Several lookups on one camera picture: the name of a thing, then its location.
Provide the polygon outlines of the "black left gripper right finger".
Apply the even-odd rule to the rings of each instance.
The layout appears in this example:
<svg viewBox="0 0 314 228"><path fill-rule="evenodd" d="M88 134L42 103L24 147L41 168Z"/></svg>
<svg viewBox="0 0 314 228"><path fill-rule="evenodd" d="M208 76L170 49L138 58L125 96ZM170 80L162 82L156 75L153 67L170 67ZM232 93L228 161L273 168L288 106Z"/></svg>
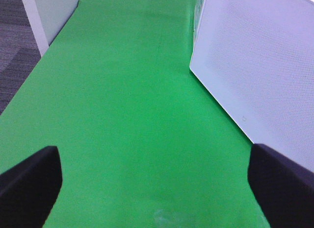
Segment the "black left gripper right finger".
<svg viewBox="0 0 314 228"><path fill-rule="evenodd" d="M272 228L314 226L314 174L265 144L253 144L247 179Z"/></svg>

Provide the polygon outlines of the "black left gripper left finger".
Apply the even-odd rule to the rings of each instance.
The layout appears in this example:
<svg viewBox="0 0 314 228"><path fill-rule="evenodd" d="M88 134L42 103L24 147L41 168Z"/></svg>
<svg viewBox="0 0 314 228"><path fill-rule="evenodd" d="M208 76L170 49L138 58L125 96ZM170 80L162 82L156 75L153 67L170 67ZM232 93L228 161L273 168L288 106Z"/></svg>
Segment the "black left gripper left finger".
<svg viewBox="0 0 314 228"><path fill-rule="evenodd" d="M0 175L0 226L41 228L62 186L58 148L46 146Z"/></svg>

